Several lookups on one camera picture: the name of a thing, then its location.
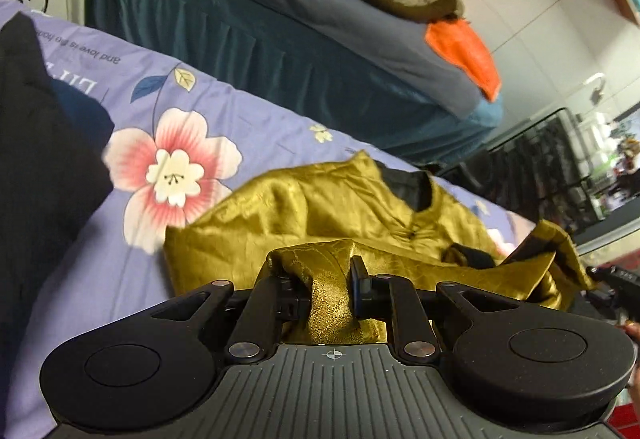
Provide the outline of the orange folded cloth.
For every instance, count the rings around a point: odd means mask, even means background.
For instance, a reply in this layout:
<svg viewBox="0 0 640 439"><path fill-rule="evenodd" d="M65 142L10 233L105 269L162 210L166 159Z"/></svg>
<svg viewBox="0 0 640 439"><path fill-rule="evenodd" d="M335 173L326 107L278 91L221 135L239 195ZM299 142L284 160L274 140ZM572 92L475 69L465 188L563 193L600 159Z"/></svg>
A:
<svg viewBox="0 0 640 439"><path fill-rule="evenodd" d="M497 101L502 88L498 68L488 47L467 20L430 23L424 40L439 58L461 69L488 102Z"/></svg>

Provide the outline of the black knitted garment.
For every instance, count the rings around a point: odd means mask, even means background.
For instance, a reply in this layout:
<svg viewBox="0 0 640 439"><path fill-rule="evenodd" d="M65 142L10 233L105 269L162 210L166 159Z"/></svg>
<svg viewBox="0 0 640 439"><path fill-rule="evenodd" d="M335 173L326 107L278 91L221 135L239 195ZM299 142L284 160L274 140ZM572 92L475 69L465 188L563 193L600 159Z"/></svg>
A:
<svg viewBox="0 0 640 439"><path fill-rule="evenodd" d="M1 29L1 399L49 275L113 190L105 108L47 72L32 19Z"/></svg>

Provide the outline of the purple floral bed sheet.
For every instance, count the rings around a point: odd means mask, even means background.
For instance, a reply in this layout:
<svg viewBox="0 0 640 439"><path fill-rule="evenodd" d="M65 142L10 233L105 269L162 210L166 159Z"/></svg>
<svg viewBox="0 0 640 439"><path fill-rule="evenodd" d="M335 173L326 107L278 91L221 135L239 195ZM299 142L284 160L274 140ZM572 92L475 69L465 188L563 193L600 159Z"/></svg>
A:
<svg viewBox="0 0 640 439"><path fill-rule="evenodd" d="M34 14L44 61L56 78L99 101L117 143L131 139L147 160L166 154L167 129L206 168L206 179L239 188L273 169L341 162L366 151L381 166L400 159L311 119L234 89L174 58ZM165 300L170 292L158 237L125 239L125 212L151 190L144 166L136 191L114 191L44 283L18 349L6 404L10 438L73 438L55 425L39 388L40 367L58 345ZM263 369L240 367L176 438L503 438L506 430L465 410L439 375L401 367L382 346L288 346Z"/></svg>

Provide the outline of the golden silk padded jacket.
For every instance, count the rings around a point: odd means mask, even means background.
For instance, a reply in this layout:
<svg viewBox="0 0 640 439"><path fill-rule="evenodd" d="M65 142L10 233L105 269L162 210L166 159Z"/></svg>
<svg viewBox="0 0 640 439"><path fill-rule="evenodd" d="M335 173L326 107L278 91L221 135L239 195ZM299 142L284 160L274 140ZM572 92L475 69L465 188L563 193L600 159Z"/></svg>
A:
<svg viewBox="0 0 640 439"><path fill-rule="evenodd" d="M308 319L286 326L289 344L377 344L385 325L359 321L349 308L352 257L371 274L405 277L431 291L456 282L567 310L593 289L568 234L535 225L514 251L502 251L485 225L430 176L422 209L395 195L367 154L272 170L254 178L190 225L166 231L164 255L174 291L183 295L223 279L250 289L274 268L311 295Z"/></svg>

